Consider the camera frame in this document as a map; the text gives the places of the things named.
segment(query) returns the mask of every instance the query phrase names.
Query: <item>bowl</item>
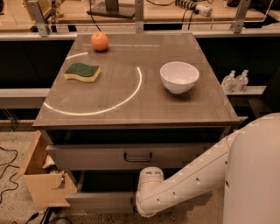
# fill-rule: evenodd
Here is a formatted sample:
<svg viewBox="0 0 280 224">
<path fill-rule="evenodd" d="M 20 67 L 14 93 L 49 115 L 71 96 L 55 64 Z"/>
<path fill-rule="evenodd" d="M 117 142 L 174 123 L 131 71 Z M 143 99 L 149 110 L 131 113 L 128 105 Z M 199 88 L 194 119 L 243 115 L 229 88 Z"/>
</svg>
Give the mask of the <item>bowl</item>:
<svg viewBox="0 0 280 224">
<path fill-rule="evenodd" d="M 199 70 L 188 63 L 173 61 L 160 68 L 161 81 L 173 94 L 190 90 L 200 77 Z"/>
</svg>

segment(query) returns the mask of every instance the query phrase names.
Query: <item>orange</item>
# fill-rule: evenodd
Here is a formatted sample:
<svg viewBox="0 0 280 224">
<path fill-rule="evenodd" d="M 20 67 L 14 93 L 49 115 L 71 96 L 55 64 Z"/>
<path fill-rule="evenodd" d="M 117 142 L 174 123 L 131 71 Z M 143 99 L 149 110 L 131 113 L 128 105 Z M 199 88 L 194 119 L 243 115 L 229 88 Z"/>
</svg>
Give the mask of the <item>orange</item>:
<svg viewBox="0 0 280 224">
<path fill-rule="evenodd" d="M 91 36 L 90 42 L 96 51 L 104 51 L 109 47 L 109 39 L 102 31 L 94 32 Z"/>
</svg>

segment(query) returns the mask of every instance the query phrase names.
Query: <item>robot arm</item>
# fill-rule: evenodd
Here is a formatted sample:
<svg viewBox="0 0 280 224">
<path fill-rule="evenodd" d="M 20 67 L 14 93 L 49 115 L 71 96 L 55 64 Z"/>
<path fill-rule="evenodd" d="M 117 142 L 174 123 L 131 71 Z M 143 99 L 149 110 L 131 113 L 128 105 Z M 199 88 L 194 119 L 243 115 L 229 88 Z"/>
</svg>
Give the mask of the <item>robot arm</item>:
<svg viewBox="0 0 280 224">
<path fill-rule="evenodd" d="M 147 167 L 140 172 L 136 206 L 143 217 L 221 187 L 225 183 L 228 152 L 237 133 L 220 140 L 205 153 L 164 180 L 157 167 Z"/>
<path fill-rule="evenodd" d="M 225 185 L 224 224 L 280 223 L 280 113 L 263 116 L 223 138 L 164 180 L 157 167 L 140 172 L 138 212 L 151 217 Z"/>
</svg>

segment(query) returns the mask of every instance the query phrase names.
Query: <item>green and yellow sponge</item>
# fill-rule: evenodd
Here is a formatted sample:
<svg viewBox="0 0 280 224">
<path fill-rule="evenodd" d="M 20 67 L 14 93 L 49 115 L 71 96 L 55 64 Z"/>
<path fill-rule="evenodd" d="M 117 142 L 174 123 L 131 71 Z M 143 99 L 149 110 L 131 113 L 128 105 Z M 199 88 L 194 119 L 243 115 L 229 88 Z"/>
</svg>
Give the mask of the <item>green and yellow sponge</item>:
<svg viewBox="0 0 280 224">
<path fill-rule="evenodd" d="M 94 82 L 101 69 L 99 66 L 89 66 L 80 62 L 75 62 L 65 71 L 66 80 L 77 80 L 82 82 Z"/>
</svg>

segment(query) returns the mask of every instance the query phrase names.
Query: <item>clear plastic bottle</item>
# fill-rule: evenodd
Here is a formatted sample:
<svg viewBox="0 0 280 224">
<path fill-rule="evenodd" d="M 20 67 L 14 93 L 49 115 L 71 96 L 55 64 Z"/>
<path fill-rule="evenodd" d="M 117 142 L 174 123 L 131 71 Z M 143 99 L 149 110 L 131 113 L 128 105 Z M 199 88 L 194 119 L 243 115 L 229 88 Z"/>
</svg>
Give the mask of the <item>clear plastic bottle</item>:
<svg viewBox="0 0 280 224">
<path fill-rule="evenodd" d="M 221 87 L 225 92 L 230 93 L 233 92 L 234 86 L 235 86 L 235 70 L 231 70 L 231 73 L 223 79 L 221 83 Z"/>
<path fill-rule="evenodd" d="M 235 86 L 234 91 L 236 92 L 242 92 L 244 91 L 244 88 L 248 85 L 248 70 L 244 70 L 242 74 L 238 75 L 235 79 Z"/>
</svg>

